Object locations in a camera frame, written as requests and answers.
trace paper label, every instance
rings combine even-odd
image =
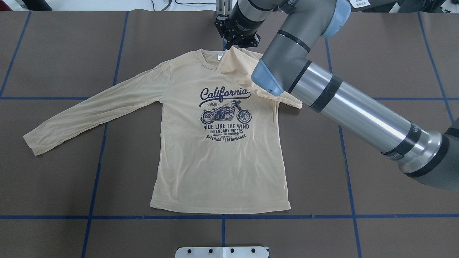
[[[354,8],[360,8],[370,5],[370,2],[368,2],[368,0],[350,0],[350,2],[351,5],[354,6]]]

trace light blue cap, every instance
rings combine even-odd
[[[276,78],[261,58],[255,70],[253,70],[252,81],[276,97],[284,92],[284,89],[280,86],[279,82],[277,82]]]
[[[346,23],[349,15],[351,15],[351,5],[346,0],[336,0],[335,13],[322,37],[327,39],[333,37]]]

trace white floor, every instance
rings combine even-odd
[[[16,0],[3,0],[14,11],[27,11],[16,2]],[[55,11],[130,11],[134,9],[153,10],[151,0],[46,0]],[[153,0],[155,10],[164,8],[168,0]],[[215,3],[216,0],[177,0],[179,3],[205,2]],[[451,4],[451,0],[446,0],[442,5],[443,9],[452,13],[459,13],[459,5]],[[215,10],[215,5],[178,5],[173,0],[167,11],[200,11]]]

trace motorcycle graphic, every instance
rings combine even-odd
[[[201,115],[201,122],[203,124],[210,124],[215,121],[232,121],[236,109],[239,111],[236,118],[241,123],[248,123],[252,119],[252,114],[247,109],[242,109],[239,104],[241,101],[231,101],[222,107],[213,108],[212,110],[205,109]]]

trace motorcycle wheel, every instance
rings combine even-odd
[[[203,124],[210,124],[210,123],[213,123],[213,121],[204,120],[204,119],[206,119],[206,118],[210,118],[210,114],[212,114],[212,111],[210,111],[210,110],[204,111],[204,113],[202,113],[201,122],[202,122]]]
[[[241,123],[248,123],[252,120],[252,114],[247,109],[242,109],[237,113],[237,120]]]

